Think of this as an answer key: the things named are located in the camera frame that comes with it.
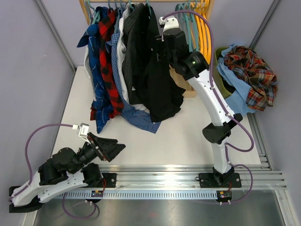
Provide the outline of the teal plastic hanger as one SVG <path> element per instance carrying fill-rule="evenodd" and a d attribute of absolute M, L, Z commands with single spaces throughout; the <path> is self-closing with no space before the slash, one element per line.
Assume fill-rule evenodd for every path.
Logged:
<path fill-rule="evenodd" d="M 181 11 L 181 10 L 187 10 L 187 9 L 189 9 L 189 5 L 187 2 L 179 3 L 175 7 L 175 11 Z M 195 50 L 195 48 L 194 48 L 192 34 L 191 34 L 191 28 L 190 28 L 190 23 L 192 22 L 192 18 L 189 15 L 189 13 L 179 13 L 178 17 L 180 20 L 180 25 L 181 25 L 182 29 L 185 31 L 186 38 L 188 40 L 189 51 L 193 52 Z"/>

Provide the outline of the brown red plaid shirt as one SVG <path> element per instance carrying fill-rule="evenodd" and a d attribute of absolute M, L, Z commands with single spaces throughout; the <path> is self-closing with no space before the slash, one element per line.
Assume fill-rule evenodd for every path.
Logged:
<path fill-rule="evenodd" d="M 257 53 L 244 46 L 234 46 L 224 57 L 224 65 L 250 86 L 246 104 L 253 110 L 272 107 L 277 94 L 277 76 Z"/>

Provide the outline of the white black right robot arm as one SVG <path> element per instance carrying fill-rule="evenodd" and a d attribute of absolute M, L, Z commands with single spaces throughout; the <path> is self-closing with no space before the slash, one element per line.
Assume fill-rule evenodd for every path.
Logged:
<path fill-rule="evenodd" d="M 197 92 L 206 107 L 211 123 L 203 128 L 202 133 L 210 142 L 214 157 L 211 173 L 199 173 L 201 188 L 241 188 L 240 176 L 226 159 L 225 144 L 231 135 L 231 129 L 242 121 L 240 114 L 225 106 L 219 90 L 210 78 L 209 64 L 200 52 L 190 52 L 184 31 L 169 28 L 156 40 L 163 46 L 169 64 Z"/>

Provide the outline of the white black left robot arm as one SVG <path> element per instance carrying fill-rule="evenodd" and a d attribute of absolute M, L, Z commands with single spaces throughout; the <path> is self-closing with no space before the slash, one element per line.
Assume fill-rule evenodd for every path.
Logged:
<path fill-rule="evenodd" d="M 36 211 L 60 194 L 80 187 L 103 185 L 103 175 L 93 160 L 99 158 L 111 162 L 125 147 L 116 139 L 97 137 L 89 132 L 77 152 L 69 147 L 60 149 L 38 168 L 31 181 L 10 187 L 9 212 Z"/>

